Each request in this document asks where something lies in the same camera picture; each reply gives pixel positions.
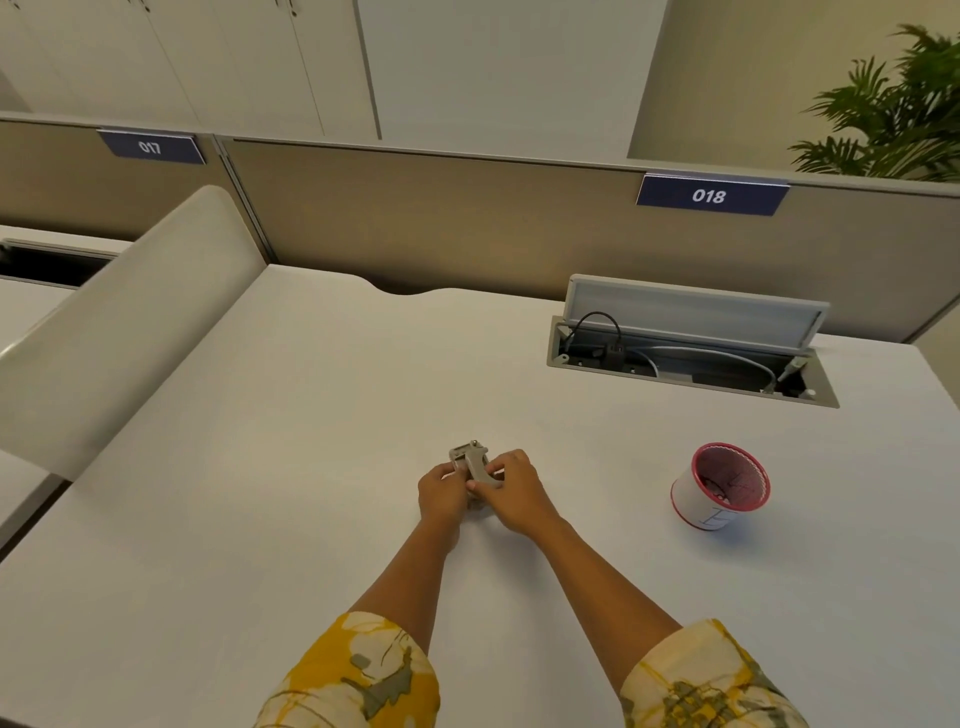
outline forearm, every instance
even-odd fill
[[[437,616],[444,562],[456,524],[420,521],[394,560],[351,612],[371,612],[396,623],[427,652]]]
[[[532,534],[557,574],[613,689],[636,663],[681,626],[594,551],[566,521]]]

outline stapler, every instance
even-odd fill
[[[488,483],[494,488],[503,486],[503,481],[487,473],[487,449],[476,440],[470,440],[466,445],[461,445],[450,451],[450,462],[453,466],[463,473],[467,479],[476,480],[478,483]],[[468,495],[467,508],[471,511],[482,510],[486,506],[480,498],[473,493]]]

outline cabinet door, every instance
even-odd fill
[[[324,134],[286,0],[209,0],[263,133]]]
[[[197,117],[157,41],[151,0],[18,0],[47,56],[87,113],[153,125]]]
[[[209,0],[147,2],[150,24],[201,124],[217,132],[265,131]]]
[[[0,70],[30,111],[83,115],[83,102],[47,57],[43,46],[23,22],[18,6],[0,0]]]
[[[377,139],[352,0],[286,2],[324,133],[343,139]]]

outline pen holder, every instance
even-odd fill
[[[769,497],[770,478],[763,466],[746,450],[726,443],[707,443],[694,452],[670,488],[677,515],[703,531],[723,528]]]

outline shirt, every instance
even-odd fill
[[[806,722],[716,619],[650,650],[620,690],[627,728],[806,728]],[[337,619],[267,698],[254,728],[430,728],[440,684],[388,619]]]

